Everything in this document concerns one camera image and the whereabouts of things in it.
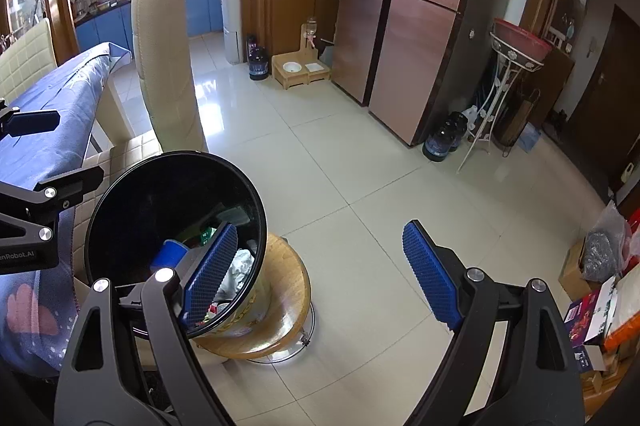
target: chair seat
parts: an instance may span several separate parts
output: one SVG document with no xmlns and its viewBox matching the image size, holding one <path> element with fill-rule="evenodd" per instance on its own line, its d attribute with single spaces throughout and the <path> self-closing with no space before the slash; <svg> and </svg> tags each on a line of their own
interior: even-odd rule
<svg viewBox="0 0 640 426">
<path fill-rule="evenodd" d="M 74 263 L 74 276 L 84 283 L 88 283 L 84 269 L 84 240 L 89 220 L 94 213 L 103 194 L 120 176 L 130 167 L 142 162 L 149 157 L 162 153 L 160 144 L 153 130 L 132 138 L 130 141 L 114 146 L 110 150 L 103 151 L 84 160 L 83 168 L 100 166 L 104 170 L 104 180 L 100 187 L 92 193 L 87 193 L 82 203 L 76 206 L 74 218 L 74 234 L 72 239 L 72 252 Z"/>
<path fill-rule="evenodd" d="M 282 238 L 269 233 L 262 269 L 271 284 L 271 304 L 251 332 L 237 338 L 200 336 L 195 343 L 229 359 L 258 359 L 296 339 L 311 305 L 311 284 L 305 265 Z"/>
</svg>

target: tile floor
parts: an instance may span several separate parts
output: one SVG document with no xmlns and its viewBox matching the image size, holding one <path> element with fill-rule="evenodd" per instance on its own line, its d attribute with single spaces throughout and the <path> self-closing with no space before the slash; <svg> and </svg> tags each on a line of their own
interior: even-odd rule
<svg viewBox="0 0 640 426">
<path fill-rule="evenodd" d="M 402 253 L 412 218 L 497 281 L 542 277 L 565 310 L 559 270 L 602 203 L 553 144 L 507 158 L 474 152 L 456 174 L 464 145 L 430 163 L 331 82 L 288 91 L 272 78 L 252 82 L 245 64 L 226 63 L 221 34 L 190 47 L 209 151 L 254 182 L 270 231 L 305 262 L 318 320 L 290 361 L 203 361 L 240 426 L 404 424 L 450 340 Z M 150 129 L 135 68 L 114 83 L 136 133 Z M 504 330 L 496 327 L 471 409 L 487 398 Z"/>
</svg>

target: chair backrest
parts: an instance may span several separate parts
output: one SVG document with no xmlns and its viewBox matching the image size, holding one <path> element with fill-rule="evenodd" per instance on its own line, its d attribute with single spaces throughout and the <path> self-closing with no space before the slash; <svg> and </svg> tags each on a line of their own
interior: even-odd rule
<svg viewBox="0 0 640 426">
<path fill-rule="evenodd" d="M 0 55 L 0 97 L 12 102 L 57 67 L 51 27 L 44 18 Z"/>
<path fill-rule="evenodd" d="M 142 97 L 162 150 L 207 151 L 184 0 L 133 0 L 132 28 Z"/>
</svg>

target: trash can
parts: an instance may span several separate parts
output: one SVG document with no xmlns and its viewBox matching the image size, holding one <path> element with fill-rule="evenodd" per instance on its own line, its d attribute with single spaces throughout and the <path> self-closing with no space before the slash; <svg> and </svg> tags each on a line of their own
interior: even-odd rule
<svg viewBox="0 0 640 426">
<path fill-rule="evenodd" d="M 215 317 L 187 330 L 189 338 L 217 328 L 242 335 L 260 321 L 270 303 L 270 285 L 260 275 L 267 224 L 257 190 L 242 171 L 215 155 L 175 151 L 146 159 L 111 185 L 87 229 L 84 264 L 90 284 L 108 278 L 114 285 L 144 282 L 167 239 L 200 245 L 207 228 L 228 221 L 238 230 L 238 249 L 254 257 L 244 284 Z M 133 323 L 147 337 L 145 324 Z"/>
</svg>

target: round wooden stool seat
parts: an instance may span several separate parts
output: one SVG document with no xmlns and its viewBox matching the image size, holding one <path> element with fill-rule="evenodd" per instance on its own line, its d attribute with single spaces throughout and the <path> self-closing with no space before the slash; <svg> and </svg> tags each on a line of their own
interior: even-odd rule
<svg viewBox="0 0 640 426">
<path fill-rule="evenodd" d="M 262 269 L 271 284 L 271 303 L 264 319 L 238 338 L 196 338 L 198 346 L 223 358 L 257 359 L 296 339 L 311 305 L 311 284 L 305 265 L 287 242 L 269 233 Z"/>
</svg>

